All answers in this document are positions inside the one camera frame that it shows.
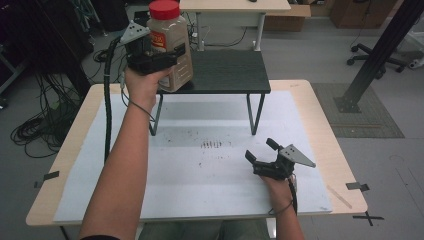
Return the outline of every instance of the gray floor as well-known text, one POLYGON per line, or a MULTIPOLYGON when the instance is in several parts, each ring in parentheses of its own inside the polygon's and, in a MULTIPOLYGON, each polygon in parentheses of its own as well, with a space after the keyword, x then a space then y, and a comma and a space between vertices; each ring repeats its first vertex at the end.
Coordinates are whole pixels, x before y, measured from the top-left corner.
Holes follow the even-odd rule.
MULTIPOLYGON (((372 47, 383 30, 364 30, 357 42, 372 47)), ((229 42, 242 33, 240 28, 227 32, 214 28, 206 41, 229 42)), ((234 49, 251 48, 254 34, 254 29, 248 29, 243 42, 234 49)), ((336 29, 327 18, 308 19, 300 33, 266 32, 261 50, 268 76, 280 80, 307 79, 313 83, 350 83, 362 64, 345 63, 351 56, 349 46, 358 34, 359 30, 336 29)), ((112 35, 94 36, 96 50, 106 48, 112 35)), ((411 61, 422 53, 405 43, 396 55, 411 61)), ((88 56, 83 66, 91 76, 98 64, 88 56)), ((100 82, 101 75, 94 80, 100 82)), ((388 66, 387 73, 381 80, 373 81, 372 88, 405 138, 339 138, 338 141, 357 181, 371 189, 364 192, 369 214, 384 220, 373 220, 370 226, 367 220, 353 219, 350 215, 300 217, 307 239, 422 239, 424 236, 424 67, 397 73, 388 66)), ((38 85, 30 72, 26 72, 2 95, 8 99, 9 107, 0 111, 0 239, 63 239, 57 227, 25 224, 39 190, 34 188, 34 182, 42 180, 49 171, 54 156, 29 158, 23 147, 9 139, 15 127, 40 111, 38 85)), ((45 150, 41 141, 30 145, 32 153, 43 154, 45 150)), ((199 232, 201 235, 214 232, 216 226, 203 222, 191 229, 193 234, 187 239, 204 239, 199 232)), ((76 239, 78 226, 66 230, 71 239, 76 239)))

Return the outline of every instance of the white mat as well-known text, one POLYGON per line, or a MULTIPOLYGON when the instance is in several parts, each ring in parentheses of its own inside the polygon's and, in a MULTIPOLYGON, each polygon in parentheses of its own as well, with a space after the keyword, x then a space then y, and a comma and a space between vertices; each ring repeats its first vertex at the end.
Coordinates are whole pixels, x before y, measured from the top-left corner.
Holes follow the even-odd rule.
MULTIPOLYGON (((251 96, 254 113, 259 95, 251 96)), ((111 95, 114 142, 125 106, 111 95)), ((81 221, 103 166, 104 101, 70 172, 55 221, 81 221)), ((266 95, 255 136, 251 135, 245 95, 165 95, 157 135, 150 137, 148 183, 141 219, 216 218, 264 215, 268 191, 245 159, 250 150, 272 162, 273 138, 294 144, 315 162, 290 92, 266 95)), ((331 212, 317 168, 295 165, 299 214, 331 212)))

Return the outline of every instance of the red lid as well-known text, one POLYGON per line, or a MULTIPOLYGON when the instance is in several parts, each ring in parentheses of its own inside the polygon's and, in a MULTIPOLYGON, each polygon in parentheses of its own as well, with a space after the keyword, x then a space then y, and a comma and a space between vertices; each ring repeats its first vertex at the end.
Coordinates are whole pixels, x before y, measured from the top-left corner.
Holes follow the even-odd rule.
POLYGON ((180 6, 176 1, 153 1, 149 4, 150 16, 157 20, 169 20, 180 16, 180 6))

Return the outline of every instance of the person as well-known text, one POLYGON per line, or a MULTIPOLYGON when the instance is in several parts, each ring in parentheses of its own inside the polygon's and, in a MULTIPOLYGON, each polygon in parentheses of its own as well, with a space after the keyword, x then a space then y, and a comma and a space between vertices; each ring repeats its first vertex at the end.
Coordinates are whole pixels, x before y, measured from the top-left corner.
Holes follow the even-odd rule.
MULTIPOLYGON (((125 70, 131 102, 85 212, 79 239, 134 240, 146 188, 149 121, 158 81, 171 69, 141 76, 125 70)), ((288 181, 261 177, 276 212, 277 239, 303 239, 288 181)))

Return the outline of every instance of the black platform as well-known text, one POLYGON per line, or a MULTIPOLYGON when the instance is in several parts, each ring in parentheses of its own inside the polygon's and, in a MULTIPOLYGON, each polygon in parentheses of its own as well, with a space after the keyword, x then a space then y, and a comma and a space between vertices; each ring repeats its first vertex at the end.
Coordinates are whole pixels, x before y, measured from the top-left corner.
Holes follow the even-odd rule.
POLYGON ((167 94, 246 94, 252 135, 256 134, 265 94, 271 92, 261 52, 255 51, 196 51, 191 53, 193 79, 178 91, 158 91, 160 101, 154 126, 156 135, 163 96, 167 94), (260 94, 258 111, 253 120, 250 94, 260 94))

